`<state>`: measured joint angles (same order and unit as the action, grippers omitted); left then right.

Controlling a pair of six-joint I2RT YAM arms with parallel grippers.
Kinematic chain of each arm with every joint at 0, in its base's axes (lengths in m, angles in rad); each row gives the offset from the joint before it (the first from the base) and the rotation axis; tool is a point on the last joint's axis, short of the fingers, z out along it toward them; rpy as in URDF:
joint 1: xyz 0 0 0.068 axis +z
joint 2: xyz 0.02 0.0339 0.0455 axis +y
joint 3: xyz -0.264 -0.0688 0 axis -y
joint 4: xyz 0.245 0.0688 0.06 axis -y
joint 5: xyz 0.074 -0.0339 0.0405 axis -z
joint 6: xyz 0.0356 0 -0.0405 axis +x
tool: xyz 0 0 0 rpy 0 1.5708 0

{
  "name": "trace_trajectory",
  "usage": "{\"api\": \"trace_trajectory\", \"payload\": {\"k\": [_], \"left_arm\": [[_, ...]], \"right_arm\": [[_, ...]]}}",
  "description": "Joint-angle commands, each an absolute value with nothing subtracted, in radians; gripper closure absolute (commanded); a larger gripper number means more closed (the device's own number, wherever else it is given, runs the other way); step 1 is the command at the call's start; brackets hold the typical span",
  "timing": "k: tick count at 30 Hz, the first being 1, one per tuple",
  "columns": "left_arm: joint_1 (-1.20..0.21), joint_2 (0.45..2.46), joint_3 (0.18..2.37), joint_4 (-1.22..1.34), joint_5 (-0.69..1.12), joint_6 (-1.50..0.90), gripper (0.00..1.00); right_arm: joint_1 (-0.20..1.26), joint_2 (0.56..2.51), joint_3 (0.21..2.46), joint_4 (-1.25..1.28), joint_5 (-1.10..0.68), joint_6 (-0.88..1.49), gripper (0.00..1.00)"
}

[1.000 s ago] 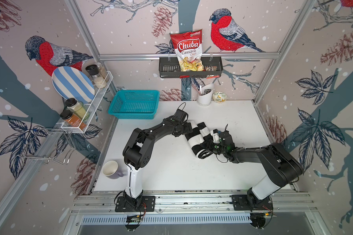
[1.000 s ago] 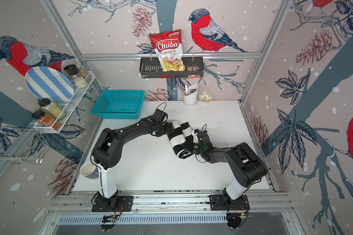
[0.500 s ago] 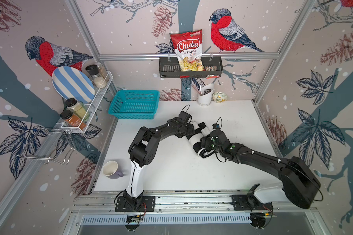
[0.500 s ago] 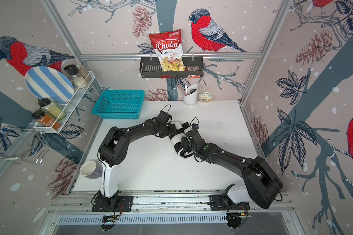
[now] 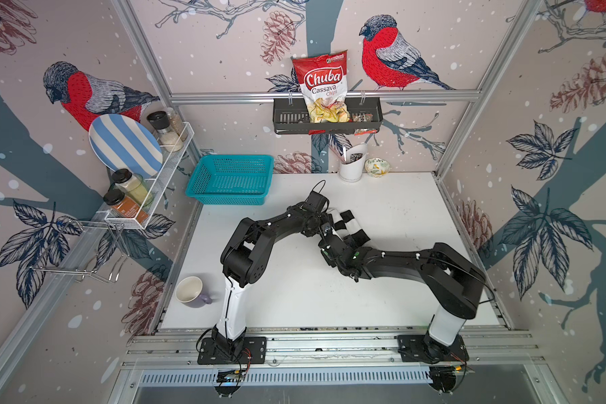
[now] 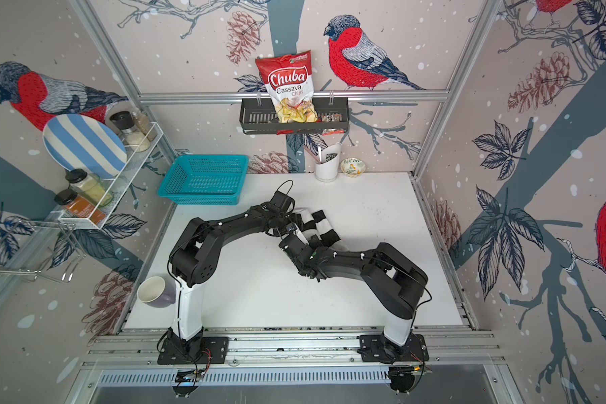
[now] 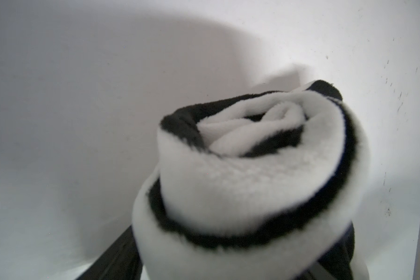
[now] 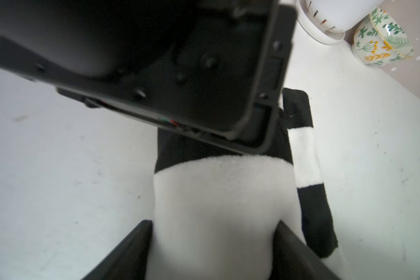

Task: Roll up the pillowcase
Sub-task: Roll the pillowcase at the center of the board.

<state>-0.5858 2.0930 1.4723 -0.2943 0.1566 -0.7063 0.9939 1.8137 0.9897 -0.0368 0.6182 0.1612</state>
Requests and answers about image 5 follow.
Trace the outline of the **black white striped pillowcase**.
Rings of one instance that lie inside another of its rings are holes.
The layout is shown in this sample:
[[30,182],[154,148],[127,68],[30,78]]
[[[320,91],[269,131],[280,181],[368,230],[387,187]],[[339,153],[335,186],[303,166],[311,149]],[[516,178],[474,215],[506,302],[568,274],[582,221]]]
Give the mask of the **black white striped pillowcase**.
[[370,237],[355,219],[351,210],[339,211],[329,209],[328,214],[332,218],[333,233],[352,248],[370,247]]

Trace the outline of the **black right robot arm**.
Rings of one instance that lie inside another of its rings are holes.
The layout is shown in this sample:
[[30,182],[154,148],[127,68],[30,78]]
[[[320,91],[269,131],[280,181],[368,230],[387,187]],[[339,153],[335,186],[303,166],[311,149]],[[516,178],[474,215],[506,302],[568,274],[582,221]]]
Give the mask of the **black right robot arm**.
[[445,350],[453,345],[465,322],[476,317],[486,288],[481,269],[443,242],[420,251],[387,252],[327,232],[321,234],[319,247],[328,265],[356,282],[391,278],[429,287],[439,308],[424,338],[427,348]]

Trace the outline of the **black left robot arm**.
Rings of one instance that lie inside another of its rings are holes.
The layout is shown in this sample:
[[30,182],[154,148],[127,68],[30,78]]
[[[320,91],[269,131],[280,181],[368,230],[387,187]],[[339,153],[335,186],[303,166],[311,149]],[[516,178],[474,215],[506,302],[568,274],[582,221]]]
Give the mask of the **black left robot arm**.
[[324,235],[328,222],[328,202],[317,206],[301,202],[269,219],[241,220],[221,255],[226,288],[222,314],[212,331],[217,348],[228,355],[242,349],[247,330],[243,294],[263,276],[274,244],[293,234]]

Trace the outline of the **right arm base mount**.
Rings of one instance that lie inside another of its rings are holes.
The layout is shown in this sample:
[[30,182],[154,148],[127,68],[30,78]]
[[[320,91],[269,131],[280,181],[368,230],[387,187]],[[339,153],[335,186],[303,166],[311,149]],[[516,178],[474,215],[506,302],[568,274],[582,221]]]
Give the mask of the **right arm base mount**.
[[452,360],[465,363],[470,359],[464,340],[459,334],[449,346],[432,339],[429,333],[397,335],[397,344],[397,352],[405,363],[436,365]]

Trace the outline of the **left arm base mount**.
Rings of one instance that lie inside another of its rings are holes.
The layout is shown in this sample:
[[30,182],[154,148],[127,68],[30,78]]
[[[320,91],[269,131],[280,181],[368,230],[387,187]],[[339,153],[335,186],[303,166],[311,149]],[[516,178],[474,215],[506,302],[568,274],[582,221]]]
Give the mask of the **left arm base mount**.
[[267,338],[247,337],[245,332],[230,340],[216,328],[210,336],[202,335],[196,343],[199,365],[262,365],[265,362]]

